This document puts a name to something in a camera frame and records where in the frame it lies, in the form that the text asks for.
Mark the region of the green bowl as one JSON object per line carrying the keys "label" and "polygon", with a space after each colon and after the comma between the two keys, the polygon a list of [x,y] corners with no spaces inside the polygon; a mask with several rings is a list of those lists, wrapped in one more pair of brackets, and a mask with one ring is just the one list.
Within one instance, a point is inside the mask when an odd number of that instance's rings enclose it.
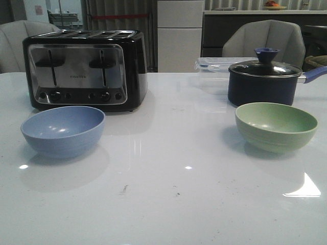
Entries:
{"label": "green bowl", "polygon": [[278,103],[256,102],[239,106],[236,125],[251,145],[272,153],[305,146],[314,136],[317,119],[306,111]]}

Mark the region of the blue bowl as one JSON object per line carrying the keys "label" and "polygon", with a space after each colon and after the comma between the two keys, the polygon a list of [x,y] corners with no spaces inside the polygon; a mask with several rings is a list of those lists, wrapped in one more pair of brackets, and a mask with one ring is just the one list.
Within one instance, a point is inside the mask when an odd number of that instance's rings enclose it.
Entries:
{"label": "blue bowl", "polygon": [[92,149],[100,140],[105,113],[88,106],[65,106],[39,112],[20,127],[27,143],[50,158],[72,158]]}

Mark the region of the grey chair on right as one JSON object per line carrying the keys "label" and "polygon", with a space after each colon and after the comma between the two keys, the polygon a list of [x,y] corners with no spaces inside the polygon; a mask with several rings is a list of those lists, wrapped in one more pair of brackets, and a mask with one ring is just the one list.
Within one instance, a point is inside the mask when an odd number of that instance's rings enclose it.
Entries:
{"label": "grey chair on right", "polygon": [[223,57],[255,57],[255,48],[279,49],[275,61],[302,67],[306,48],[301,28],[291,22],[262,20],[241,26],[224,44]]}

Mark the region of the grey chair on left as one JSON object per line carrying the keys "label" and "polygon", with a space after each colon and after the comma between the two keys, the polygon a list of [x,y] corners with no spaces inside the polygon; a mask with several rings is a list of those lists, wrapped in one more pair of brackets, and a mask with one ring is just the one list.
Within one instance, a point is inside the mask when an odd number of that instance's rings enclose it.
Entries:
{"label": "grey chair on left", "polygon": [[59,31],[53,24],[19,20],[1,25],[1,73],[24,72],[22,42],[31,36]]}

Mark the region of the grey chair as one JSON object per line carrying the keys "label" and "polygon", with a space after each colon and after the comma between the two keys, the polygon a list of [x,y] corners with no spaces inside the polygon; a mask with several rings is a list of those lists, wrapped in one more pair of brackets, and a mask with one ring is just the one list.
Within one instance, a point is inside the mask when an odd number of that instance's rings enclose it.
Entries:
{"label": "grey chair", "polygon": [[255,48],[279,49],[275,61],[302,67],[306,48],[301,28],[291,22],[262,20],[241,26],[224,44],[223,57],[255,57]]}
{"label": "grey chair", "polygon": [[22,42],[31,36],[59,31],[53,24],[19,20],[1,25],[1,73],[24,72]]}

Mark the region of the black and steel toaster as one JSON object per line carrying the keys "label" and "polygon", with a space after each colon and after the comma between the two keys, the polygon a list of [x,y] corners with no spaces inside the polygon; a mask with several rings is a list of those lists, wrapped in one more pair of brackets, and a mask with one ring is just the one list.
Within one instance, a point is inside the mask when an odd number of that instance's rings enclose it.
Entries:
{"label": "black and steel toaster", "polygon": [[68,31],[23,41],[31,105],[133,111],[147,90],[144,35],[138,30]]}

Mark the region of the white cabinet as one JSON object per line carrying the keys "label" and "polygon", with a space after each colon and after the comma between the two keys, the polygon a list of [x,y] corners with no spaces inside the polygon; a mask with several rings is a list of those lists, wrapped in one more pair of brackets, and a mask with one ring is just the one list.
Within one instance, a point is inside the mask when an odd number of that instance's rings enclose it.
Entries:
{"label": "white cabinet", "polygon": [[158,72],[194,72],[201,54],[204,1],[157,2]]}

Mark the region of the clear plastic food container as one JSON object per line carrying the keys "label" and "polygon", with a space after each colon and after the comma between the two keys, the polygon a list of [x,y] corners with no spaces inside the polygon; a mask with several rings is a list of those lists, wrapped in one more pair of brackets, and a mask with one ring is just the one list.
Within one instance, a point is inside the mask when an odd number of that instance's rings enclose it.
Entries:
{"label": "clear plastic food container", "polygon": [[232,64],[257,60],[254,57],[200,57],[195,61],[195,70],[198,71],[197,86],[204,91],[217,94],[228,94],[229,67]]}

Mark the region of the glass pot lid blue knob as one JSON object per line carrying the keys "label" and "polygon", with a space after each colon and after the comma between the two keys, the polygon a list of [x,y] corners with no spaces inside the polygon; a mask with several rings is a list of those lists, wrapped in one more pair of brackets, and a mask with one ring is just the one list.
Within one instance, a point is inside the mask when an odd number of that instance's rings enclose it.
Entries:
{"label": "glass pot lid blue knob", "polygon": [[259,47],[255,48],[254,52],[257,60],[234,63],[228,70],[239,75],[267,78],[290,78],[299,76],[302,73],[302,70],[297,66],[274,61],[280,49]]}

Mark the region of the dark kitchen counter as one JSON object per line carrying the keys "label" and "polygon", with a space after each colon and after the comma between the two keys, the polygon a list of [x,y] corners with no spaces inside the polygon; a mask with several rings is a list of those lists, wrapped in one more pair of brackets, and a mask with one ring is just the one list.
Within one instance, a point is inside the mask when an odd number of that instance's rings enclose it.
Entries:
{"label": "dark kitchen counter", "polygon": [[202,57],[221,57],[223,45],[242,25],[275,19],[299,26],[326,26],[326,10],[205,11],[202,22]]}

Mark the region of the fruit plate on counter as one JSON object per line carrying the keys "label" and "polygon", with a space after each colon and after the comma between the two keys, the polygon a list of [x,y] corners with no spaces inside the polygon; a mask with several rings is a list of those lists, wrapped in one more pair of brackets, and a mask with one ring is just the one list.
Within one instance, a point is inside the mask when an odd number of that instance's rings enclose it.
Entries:
{"label": "fruit plate on counter", "polygon": [[276,1],[270,0],[264,3],[264,8],[266,10],[285,10],[286,6],[281,6]]}

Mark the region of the dark blue saucepan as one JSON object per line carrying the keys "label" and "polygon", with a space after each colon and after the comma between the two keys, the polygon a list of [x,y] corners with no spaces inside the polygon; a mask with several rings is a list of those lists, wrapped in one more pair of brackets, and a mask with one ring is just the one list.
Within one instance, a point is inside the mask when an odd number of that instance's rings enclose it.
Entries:
{"label": "dark blue saucepan", "polygon": [[319,67],[291,76],[253,76],[229,70],[228,99],[235,106],[254,102],[292,105],[298,83],[309,83],[326,74]]}

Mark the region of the olive cushion at right edge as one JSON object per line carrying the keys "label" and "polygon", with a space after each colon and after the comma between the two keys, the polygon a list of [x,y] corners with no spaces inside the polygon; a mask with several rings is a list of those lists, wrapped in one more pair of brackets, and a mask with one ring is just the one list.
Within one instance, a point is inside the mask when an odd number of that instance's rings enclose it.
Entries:
{"label": "olive cushion at right edge", "polygon": [[327,65],[327,55],[307,56],[304,60],[305,71],[309,71],[326,65]]}

